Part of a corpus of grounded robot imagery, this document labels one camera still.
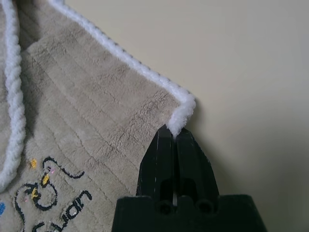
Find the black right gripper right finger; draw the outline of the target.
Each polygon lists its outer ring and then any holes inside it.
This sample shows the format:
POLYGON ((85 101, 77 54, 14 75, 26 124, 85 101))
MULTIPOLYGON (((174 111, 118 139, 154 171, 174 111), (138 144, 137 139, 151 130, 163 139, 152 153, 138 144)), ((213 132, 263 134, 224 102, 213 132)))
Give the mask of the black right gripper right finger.
POLYGON ((182 129, 176 137, 179 194, 192 200, 217 200, 218 187, 211 163, 192 133, 182 129))

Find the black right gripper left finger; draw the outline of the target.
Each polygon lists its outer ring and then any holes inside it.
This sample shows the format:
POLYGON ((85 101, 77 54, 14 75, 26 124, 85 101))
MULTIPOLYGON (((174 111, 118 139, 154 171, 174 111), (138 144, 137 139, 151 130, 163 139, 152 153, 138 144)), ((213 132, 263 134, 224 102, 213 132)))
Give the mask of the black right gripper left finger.
POLYGON ((167 127, 157 130, 141 163, 137 196, 155 201, 173 199, 173 137, 167 127))

